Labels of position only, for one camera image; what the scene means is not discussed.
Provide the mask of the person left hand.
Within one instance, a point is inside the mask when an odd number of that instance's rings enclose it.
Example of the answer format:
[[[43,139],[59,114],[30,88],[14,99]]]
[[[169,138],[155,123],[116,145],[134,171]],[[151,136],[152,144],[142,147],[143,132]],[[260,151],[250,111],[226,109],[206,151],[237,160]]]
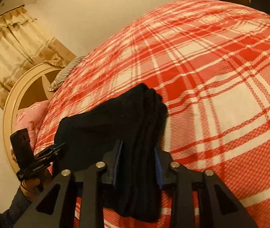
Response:
[[[25,197],[33,201],[40,194],[38,186],[41,184],[43,188],[46,188],[51,183],[51,181],[52,175],[48,169],[45,169],[44,173],[40,177],[22,181],[20,188]]]

